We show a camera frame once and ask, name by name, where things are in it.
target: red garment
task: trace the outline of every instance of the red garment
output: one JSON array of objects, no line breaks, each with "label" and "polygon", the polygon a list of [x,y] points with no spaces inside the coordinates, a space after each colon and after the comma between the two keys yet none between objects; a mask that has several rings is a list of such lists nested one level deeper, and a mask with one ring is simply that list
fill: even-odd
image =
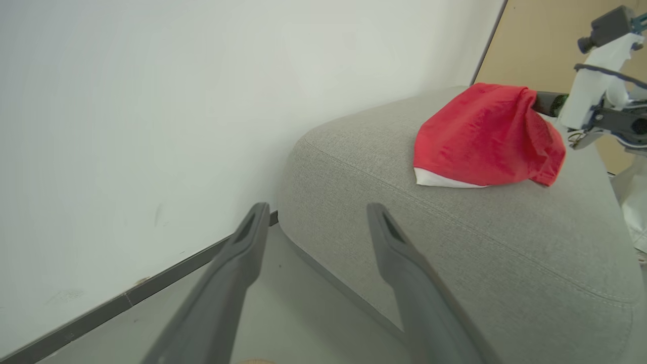
[{"label": "red garment", "polygon": [[421,126],[413,166],[478,186],[552,185],[566,149],[532,109],[536,96],[528,87],[473,85]]}]

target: gray ottoman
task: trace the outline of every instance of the gray ottoman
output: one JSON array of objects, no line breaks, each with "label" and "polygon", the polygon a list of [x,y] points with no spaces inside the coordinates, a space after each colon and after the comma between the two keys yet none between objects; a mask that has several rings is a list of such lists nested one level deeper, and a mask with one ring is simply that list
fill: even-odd
[{"label": "gray ottoman", "polygon": [[647,363],[642,276],[593,147],[569,150],[550,188],[415,184],[420,125],[464,89],[429,91],[304,135],[279,192],[285,234],[401,328],[366,223],[366,204],[383,203],[505,363]]}]

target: dark vertical trim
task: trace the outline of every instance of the dark vertical trim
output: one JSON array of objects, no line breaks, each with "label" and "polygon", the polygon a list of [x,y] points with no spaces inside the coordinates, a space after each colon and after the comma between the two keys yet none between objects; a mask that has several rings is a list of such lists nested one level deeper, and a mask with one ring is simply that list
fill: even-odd
[{"label": "dark vertical trim", "polygon": [[481,55],[481,59],[479,60],[479,65],[476,67],[476,72],[474,72],[474,76],[472,76],[472,81],[470,81],[470,86],[474,85],[474,82],[476,81],[476,76],[478,76],[481,70],[481,66],[483,65],[483,61],[485,60],[485,55],[487,54],[488,49],[490,49],[490,44],[492,44],[494,33],[496,33],[496,29],[499,27],[499,22],[501,21],[501,16],[503,16],[503,12],[505,11],[506,5],[508,5],[508,0],[503,0],[503,5],[499,10],[499,15],[496,17],[496,22],[494,23],[494,27],[492,28],[492,32],[490,33],[490,38],[487,40],[487,45],[485,46],[485,50],[483,50],[483,54]]},{"label": "dark vertical trim", "polygon": [[[270,215],[269,225],[272,226],[278,222],[278,211],[274,211]],[[0,363],[35,364],[37,361],[52,355],[65,345],[94,330],[120,313],[128,311],[134,305],[209,263],[222,250],[222,243],[227,241],[227,239],[229,239],[229,236],[189,256],[187,259],[164,270],[162,273],[141,282],[123,294],[103,303],[101,306],[55,329],[49,334],[25,345],[0,359]]]}]

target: beige panel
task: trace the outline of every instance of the beige panel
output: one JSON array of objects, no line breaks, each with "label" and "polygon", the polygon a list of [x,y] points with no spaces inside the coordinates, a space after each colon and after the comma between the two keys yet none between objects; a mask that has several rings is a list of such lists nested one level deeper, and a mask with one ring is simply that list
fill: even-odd
[{"label": "beige panel", "polygon": [[[592,20],[619,5],[647,12],[647,0],[509,0],[476,82],[568,93],[574,64],[586,59],[577,39],[589,35]],[[647,48],[634,52],[622,72],[647,80]],[[596,146],[609,172],[618,173],[633,160],[612,137],[600,138]]]}]

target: white wall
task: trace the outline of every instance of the white wall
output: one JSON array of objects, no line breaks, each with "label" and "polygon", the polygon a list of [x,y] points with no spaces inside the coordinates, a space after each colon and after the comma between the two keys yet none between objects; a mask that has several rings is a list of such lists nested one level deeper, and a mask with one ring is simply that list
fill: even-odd
[{"label": "white wall", "polygon": [[0,1],[0,356],[274,203],[313,126],[469,83],[501,3]]}]

